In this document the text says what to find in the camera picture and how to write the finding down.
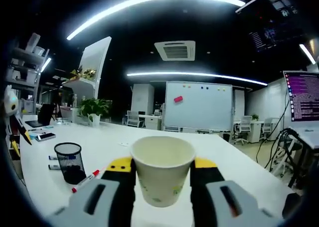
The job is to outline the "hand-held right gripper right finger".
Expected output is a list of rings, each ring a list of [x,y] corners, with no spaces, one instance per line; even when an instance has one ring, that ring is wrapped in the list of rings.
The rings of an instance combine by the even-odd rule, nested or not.
[[[226,181],[208,159],[192,162],[190,187],[194,227],[277,227],[282,222],[234,181]]]

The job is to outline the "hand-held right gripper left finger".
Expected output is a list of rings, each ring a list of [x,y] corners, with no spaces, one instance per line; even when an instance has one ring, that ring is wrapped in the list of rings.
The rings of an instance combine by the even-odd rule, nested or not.
[[[136,166],[132,157],[110,163],[100,179],[72,194],[68,206],[49,216],[52,227],[129,227],[135,202]]]

